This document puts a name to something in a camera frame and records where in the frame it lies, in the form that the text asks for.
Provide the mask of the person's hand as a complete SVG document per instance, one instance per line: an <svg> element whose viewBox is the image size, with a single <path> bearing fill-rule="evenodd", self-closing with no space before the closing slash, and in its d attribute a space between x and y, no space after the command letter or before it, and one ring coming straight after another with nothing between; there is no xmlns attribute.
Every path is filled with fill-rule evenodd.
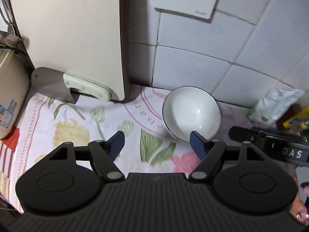
<svg viewBox="0 0 309 232"><path fill-rule="evenodd" d="M301 201L299 194L296 195L289 213L300 223L308 226L308 209Z"/></svg>

